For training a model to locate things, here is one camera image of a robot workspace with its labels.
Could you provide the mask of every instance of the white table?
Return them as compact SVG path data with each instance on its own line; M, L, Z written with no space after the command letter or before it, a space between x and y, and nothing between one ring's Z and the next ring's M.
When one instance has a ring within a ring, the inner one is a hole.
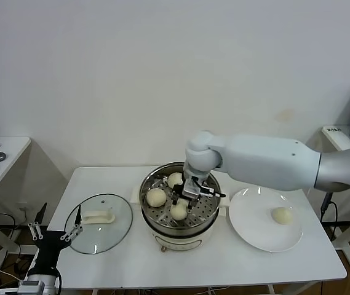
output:
M350 126L348 125L328 125L322 127L322 134L332 143L337 151L350 149ZM333 241L333 246L336 250L343 251L350 264L350 227L341 232L340 228L336 228L336 239Z
M0 181L12 168L13 164L28 147L30 142L30 138L25 136L0 137L0 151L7 154L7 158L4 161L0 162ZM0 251L0 266L5 260L7 254L19 253L19 246L14 242L19 233L20 231L16 230L11 239L0 231L0 246L2 246L2 250ZM34 254L36 251L36 248L34 246L28 245L21 245L20 249L22 254Z
M155 167L77 168L49 224L63 230L71 210L86 198L114 193L130 200L132 191ZM214 173L231 195L248 184ZM193 250L166 251L153 239L141 209L132 204L134 219L128 235L113 249L84 255L63 250L58 269L63 289L183 288L293 283L284 294L298 294L322 280L346 276L335 249L302 191L284 192L297 207L304 235L299 244L283 253L268 253L244 242L219 216L211 238Z

